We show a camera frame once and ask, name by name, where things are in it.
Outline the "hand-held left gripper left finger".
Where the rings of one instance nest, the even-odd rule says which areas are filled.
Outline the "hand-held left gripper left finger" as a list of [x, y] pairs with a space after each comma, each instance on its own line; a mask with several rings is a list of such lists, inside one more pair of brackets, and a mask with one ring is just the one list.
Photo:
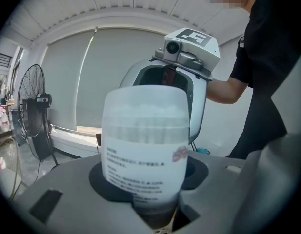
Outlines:
[[103, 176], [101, 155], [60, 164], [17, 197], [15, 206], [48, 234], [153, 234], [132, 194]]

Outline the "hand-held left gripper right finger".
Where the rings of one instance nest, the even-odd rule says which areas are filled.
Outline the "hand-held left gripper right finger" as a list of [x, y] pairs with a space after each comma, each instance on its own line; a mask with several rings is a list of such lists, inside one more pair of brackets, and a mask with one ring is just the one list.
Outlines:
[[173, 234], [230, 234], [245, 160], [190, 152], [189, 161], [195, 169], [180, 192]]

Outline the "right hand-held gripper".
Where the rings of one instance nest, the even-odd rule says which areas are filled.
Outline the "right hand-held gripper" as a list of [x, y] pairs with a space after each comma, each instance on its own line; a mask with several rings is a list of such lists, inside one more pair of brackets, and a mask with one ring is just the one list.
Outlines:
[[177, 72], [192, 82], [189, 144], [200, 133], [206, 103], [207, 81], [212, 81], [212, 71], [220, 60], [215, 37], [190, 28], [182, 28], [164, 37], [164, 47], [157, 49], [152, 59], [133, 64], [125, 74], [120, 87], [139, 85], [138, 76], [149, 68], [163, 68], [172, 64]]

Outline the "white plastic container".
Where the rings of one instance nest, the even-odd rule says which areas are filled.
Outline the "white plastic container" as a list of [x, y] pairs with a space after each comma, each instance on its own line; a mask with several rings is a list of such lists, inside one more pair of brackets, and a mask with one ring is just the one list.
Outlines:
[[135, 212], [153, 229], [168, 225], [185, 179], [189, 146], [185, 91], [164, 85], [107, 94], [102, 117], [104, 177], [129, 192]]

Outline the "person's right forearm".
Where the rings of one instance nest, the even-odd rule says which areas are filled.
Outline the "person's right forearm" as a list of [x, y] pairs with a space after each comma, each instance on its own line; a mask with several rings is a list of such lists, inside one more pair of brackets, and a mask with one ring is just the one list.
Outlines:
[[241, 82], [235, 78], [227, 81], [214, 79], [208, 82], [206, 98], [216, 103], [234, 104], [247, 88], [248, 83]]

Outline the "grey roller blind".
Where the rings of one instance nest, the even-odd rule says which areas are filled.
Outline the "grey roller blind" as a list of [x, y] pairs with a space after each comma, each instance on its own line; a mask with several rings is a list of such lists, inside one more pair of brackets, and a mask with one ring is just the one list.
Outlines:
[[118, 89], [129, 68], [151, 59], [164, 35], [134, 29], [98, 30], [87, 51], [77, 93], [76, 125], [101, 127], [106, 95]]
[[46, 93], [52, 96], [48, 119], [56, 126], [76, 129], [76, 98], [81, 65], [93, 31], [50, 44], [42, 61]]

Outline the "person's black-clothed body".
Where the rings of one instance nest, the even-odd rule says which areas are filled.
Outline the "person's black-clothed body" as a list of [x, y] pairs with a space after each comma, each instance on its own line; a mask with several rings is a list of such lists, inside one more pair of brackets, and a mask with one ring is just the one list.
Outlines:
[[240, 138], [230, 158], [246, 159], [286, 135], [271, 97], [301, 55], [301, 0], [216, 0], [249, 13], [229, 78], [248, 83], [253, 94]]

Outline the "white bottle red label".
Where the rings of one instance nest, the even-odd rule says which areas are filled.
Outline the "white bottle red label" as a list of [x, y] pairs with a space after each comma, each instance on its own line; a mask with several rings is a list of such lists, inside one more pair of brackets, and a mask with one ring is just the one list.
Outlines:
[[4, 132], [10, 131], [9, 118], [5, 109], [1, 110], [1, 127]]

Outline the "black round lamp base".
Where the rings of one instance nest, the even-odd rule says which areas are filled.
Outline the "black round lamp base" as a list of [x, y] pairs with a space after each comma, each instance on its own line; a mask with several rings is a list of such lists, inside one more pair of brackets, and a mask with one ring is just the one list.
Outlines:
[[[20, 111], [22, 109], [22, 101], [24, 99], [36, 98], [36, 97], [47, 98], [49, 100], [49, 104], [51, 106], [52, 97], [50, 94], [46, 93], [44, 72], [43, 72], [41, 66], [38, 64], [34, 64], [30, 68], [27, 69], [27, 71], [23, 75], [23, 78], [21, 79], [21, 82], [19, 85], [18, 96], [17, 96], [17, 108], [18, 108], [19, 121], [20, 121], [21, 126], [22, 126], [22, 123], [21, 123]], [[53, 154], [51, 155], [51, 157], [55, 163], [55, 166], [57, 167], [59, 164], [55, 157], [54, 150], [53, 150]]]

